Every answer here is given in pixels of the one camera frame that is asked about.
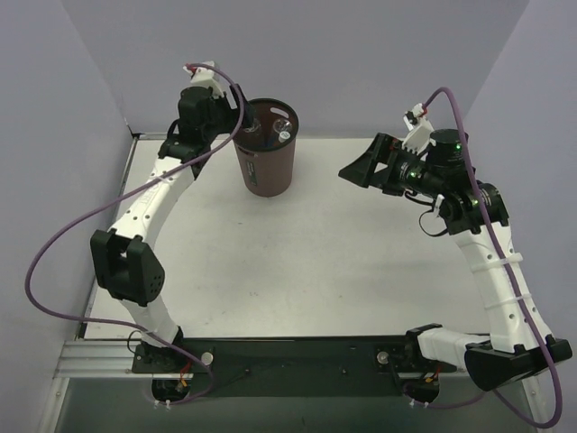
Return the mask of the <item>clear plastic bottle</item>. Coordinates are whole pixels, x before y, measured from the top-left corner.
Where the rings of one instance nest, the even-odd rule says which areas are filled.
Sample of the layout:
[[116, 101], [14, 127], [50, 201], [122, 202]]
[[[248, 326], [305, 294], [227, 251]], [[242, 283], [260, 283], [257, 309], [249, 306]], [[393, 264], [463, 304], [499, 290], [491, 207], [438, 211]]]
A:
[[251, 136], [259, 136], [262, 134], [261, 121], [257, 115], [253, 117], [252, 123], [249, 126], [243, 128], [243, 132]]

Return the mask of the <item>blue label plastic bottle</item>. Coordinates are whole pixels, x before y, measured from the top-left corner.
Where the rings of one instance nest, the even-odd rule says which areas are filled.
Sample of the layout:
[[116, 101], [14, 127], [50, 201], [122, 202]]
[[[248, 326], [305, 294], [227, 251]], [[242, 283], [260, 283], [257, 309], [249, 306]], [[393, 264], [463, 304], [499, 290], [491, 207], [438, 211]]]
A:
[[279, 133], [274, 132], [269, 140], [266, 142], [266, 147], [271, 148], [276, 146], [277, 144], [286, 142], [291, 137], [290, 132], [288, 131], [281, 131]]

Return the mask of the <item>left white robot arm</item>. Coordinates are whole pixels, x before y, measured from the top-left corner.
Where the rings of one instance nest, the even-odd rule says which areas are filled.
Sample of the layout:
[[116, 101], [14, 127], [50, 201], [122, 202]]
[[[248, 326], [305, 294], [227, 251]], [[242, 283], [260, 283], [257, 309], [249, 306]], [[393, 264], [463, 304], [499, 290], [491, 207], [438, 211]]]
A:
[[95, 231], [90, 251], [96, 282], [119, 301], [142, 335], [136, 358], [165, 371], [190, 363], [183, 332], [170, 317], [161, 290], [166, 280], [154, 252], [157, 238], [181, 195], [199, 177], [220, 134], [235, 136], [253, 123], [254, 111], [238, 85], [227, 93], [216, 82], [180, 93], [178, 118], [159, 148], [146, 185], [110, 228]]

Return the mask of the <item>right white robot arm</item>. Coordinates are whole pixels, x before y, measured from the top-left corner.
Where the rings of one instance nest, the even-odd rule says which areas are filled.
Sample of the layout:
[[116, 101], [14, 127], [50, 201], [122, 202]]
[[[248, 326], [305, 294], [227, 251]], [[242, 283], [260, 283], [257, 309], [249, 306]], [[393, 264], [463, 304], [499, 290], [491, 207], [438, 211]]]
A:
[[463, 368], [482, 390], [541, 373], [546, 357], [572, 358], [570, 343], [553, 335], [542, 320], [512, 244], [508, 212], [496, 187], [471, 181], [464, 146], [454, 129], [434, 131], [422, 151], [410, 150], [388, 134], [338, 175], [361, 188], [391, 196], [421, 194], [434, 200], [444, 233], [459, 247], [477, 285], [490, 332], [466, 336], [441, 326], [416, 330], [419, 355]]

